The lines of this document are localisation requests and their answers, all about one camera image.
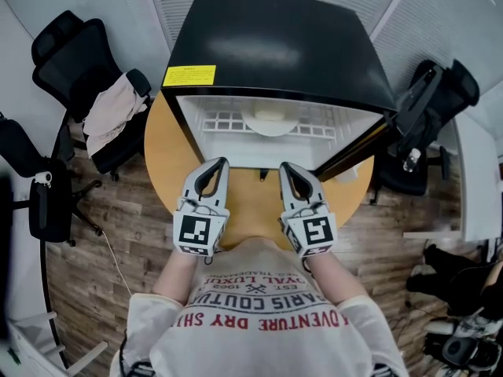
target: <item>black office chair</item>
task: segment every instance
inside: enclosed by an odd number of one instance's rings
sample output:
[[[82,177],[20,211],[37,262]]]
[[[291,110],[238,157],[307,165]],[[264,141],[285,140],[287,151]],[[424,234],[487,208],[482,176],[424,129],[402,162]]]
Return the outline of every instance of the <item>black office chair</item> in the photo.
[[[410,83],[412,87],[421,77],[437,64],[425,60],[419,64]],[[390,190],[411,196],[423,196],[428,187],[428,167],[441,166],[442,178],[450,176],[450,159],[447,150],[440,147],[440,156],[428,158],[426,150],[438,137],[440,130],[455,115],[464,111],[469,105],[475,106],[479,101],[479,85],[470,72],[457,60],[452,68],[442,69],[442,78],[424,112],[413,125],[413,133],[395,147],[394,155],[389,150],[375,156],[373,187],[375,195],[370,200],[377,204],[382,186]],[[417,148],[421,156],[412,172],[403,169],[403,163],[412,148]]]
[[[83,22],[71,11],[62,13],[35,38],[31,57],[36,66],[33,82],[58,99],[77,123],[86,118],[97,95],[122,75],[108,47],[103,22]],[[139,70],[127,72],[127,78],[141,97],[148,96],[149,81]],[[92,156],[100,173],[110,172],[118,180],[117,167],[143,152],[148,116],[149,108],[133,116],[119,136]]]
[[[23,127],[14,120],[6,119],[0,113],[0,156],[22,177],[32,178],[36,174],[49,171],[52,176],[48,185],[31,182],[30,199],[14,203],[14,209],[29,208],[30,234],[46,242],[68,242],[70,239],[72,214],[88,224],[101,236],[99,226],[84,215],[77,203],[101,182],[94,180],[78,192],[72,192],[70,174],[59,159],[42,157],[31,143]]]

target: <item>wooden floor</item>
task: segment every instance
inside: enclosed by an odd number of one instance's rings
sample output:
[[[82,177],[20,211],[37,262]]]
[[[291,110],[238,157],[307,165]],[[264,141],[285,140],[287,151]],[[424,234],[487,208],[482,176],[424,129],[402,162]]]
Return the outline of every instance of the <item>wooden floor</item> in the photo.
[[[79,128],[72,127],[78,134]],[[86,157],[76,151],[71,168],[80,178],[74,190],[93,179],[103,181],[79,205],[83,213],[105,230],[115,248],[121,269],[133,291],[148,292],[170,255],[172,217],[157,197],[145,167],[137,155],[119,169],[120,180],[100,175]],[[438,170],[430,169],[430,187],[425,197],[400,196],[382,191],[377,206],[368,204],[369,191],[362,205],[339,230],[338,256],[359,276],[384,311],[403,350],[412,376],[432,375],[435,363],[422,354],[421,329],[431,316],[410,311],[405,301],[432,314],[443,315],[444,305],[431,297],[411,295],[406,278],[420,262],[423,240],[402,238],[406,230],[459,228],[460,186],[456,160],[450,181],[443,181]],[[74,248],[67,244],[46,246],[50,300],[57,312],[57,332],[66,345],[69,363],[78,360],[101,340],[109,347],[82,375],[108,375],[108,366],[123,340],[126,328],[128,293],[122,285],[105,239],[97,237],[74,218]],[[473,250],[459,242],[440,247],[464,254]]]

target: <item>round table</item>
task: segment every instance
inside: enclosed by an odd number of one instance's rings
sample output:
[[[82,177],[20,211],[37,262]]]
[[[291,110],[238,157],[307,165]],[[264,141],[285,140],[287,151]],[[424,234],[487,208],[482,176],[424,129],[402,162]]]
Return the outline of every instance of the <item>round table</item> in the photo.
[[[145,161],[157,195],[171,213],[175,212],[185,178],[200,162],[162,93],[157,94],[147,120]],[[337,228],[346,223],[363,200],[373,162],[372,157],[362,163],[356,180],[339,183],[333,178],[323,183],[330,211],[336,214]],[[284,209],[277,170],[271,170],[266,180],[260,181],[258,170],[231,169],[226,208],[230,218],[220,242],[222,247],[231,248],[250,236],[263,236],[283,249],[292,249],[278,223]]]

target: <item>white cable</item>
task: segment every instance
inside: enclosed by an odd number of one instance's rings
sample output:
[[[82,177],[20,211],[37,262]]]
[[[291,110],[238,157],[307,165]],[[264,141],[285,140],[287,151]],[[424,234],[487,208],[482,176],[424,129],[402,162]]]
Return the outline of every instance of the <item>white cable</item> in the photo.
[[[117,271],[119,271],[119,275],[120,275],[120,277],[123,279],[123,282],[124,282],[124,284],[126,285],[127,291],[128,291],[128,292],[129,292],[129,294],[132,296],[133,294],[131,293],[131,289],[130,289],[130,288],[129,288],[129,286],[127,285],[127,282],[126,282],[126,280],[124,279],[124,275],[123,275],[123,273],[121,273],[121,272],[120,272],[120,267],[119,267],[119,263],[117,262],[117,257],[116,257],[116,255],[115,255],[115,254],[114,254],[114,252],[113,252],[112,246],[110,245],[110,242],[108,241],[108,237],[107,237],[107,234],[105,233],[105,231],[103,231],[103,236],[105,237],[105,239],[106,239],[106,241],[107,241],[108,248],[110,249],[110,252],[112,253],[113,261],[116,263]]]

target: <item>yellow label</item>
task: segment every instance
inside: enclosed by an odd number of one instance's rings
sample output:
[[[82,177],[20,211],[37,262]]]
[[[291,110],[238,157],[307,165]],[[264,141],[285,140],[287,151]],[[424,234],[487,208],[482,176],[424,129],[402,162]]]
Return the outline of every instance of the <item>yellow label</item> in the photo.
[[[163,86],[213,85],[217,66],[168,67]]]

